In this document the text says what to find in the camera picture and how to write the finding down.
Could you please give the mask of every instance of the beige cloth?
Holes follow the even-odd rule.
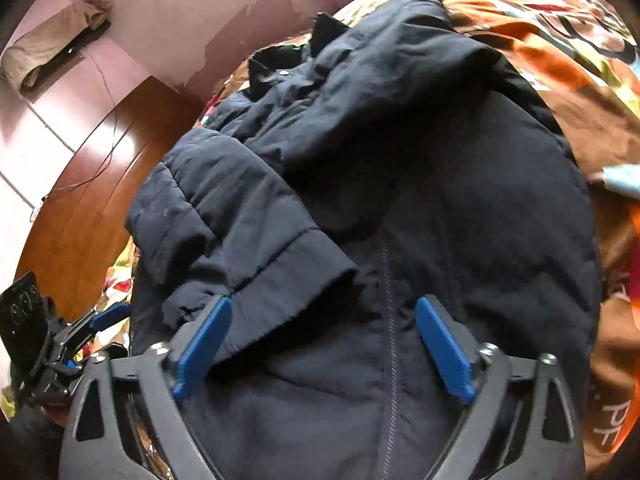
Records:
[[[2,56],[0,68],[16,92],[33,86],[40,67],[47,64],[86,28],[96,29],[107,19],[111,3],[78,0],[15,41]]]

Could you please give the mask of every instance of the black jacket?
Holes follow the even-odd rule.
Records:
[[[127,227],[135,352],[212,294],[233,323],[184,418],[226,480],[418,480],[461,413],[415,327],[555,354],[581,408],[600,299],[586,187],[550,111],[440,0],[258,52]],[[576,472],[577,477],[584,472]]]

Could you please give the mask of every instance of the blue gripper pad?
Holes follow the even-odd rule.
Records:
[[[189,397],[207,375],[231,326],[231,317],[231,302],[222,298],[182,352],[175,365],[171,391],[175,400]]]
[[[90,322],[89,328],[95,333],[106,330],[119,321],[129,317],[129,303],[119,302],[112,304],[107,310],[97,314]]]
[[[420,298],[416,303],[415,321],[447,391],[468,404],[476,396],[472,383],[472,363],[427,298]]]

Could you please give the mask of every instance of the bed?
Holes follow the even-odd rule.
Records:
[[[355,0],[335,17],[354,25],[389,0]],[[590,476],[601,472],[640,415],[640,60],[636,42],[606,0],[442,0],[453,28],[502,52],[539,93],[590,183],[604,291],[583,425]],[[282,43],[308,41],[301,31]],[[248,91],[246,60],[219,88],[196,126],[236,91]],[[110,269],[99,304],[130,293],[136,250]],[[126,340],[127,325],[103,335]]]

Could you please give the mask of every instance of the wooden furniture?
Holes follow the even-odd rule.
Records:
[[[153,77],[140,83],[95,128],[60,175],[33,224],[16,278],[33,270],[40,293],[51,296],[68,321],[94,306],[106,269],[129,237],[124,219],[136,191],[199,111],[200,105]],[[90,179],[105,158],[108,165],[97,178],[57,190]]]

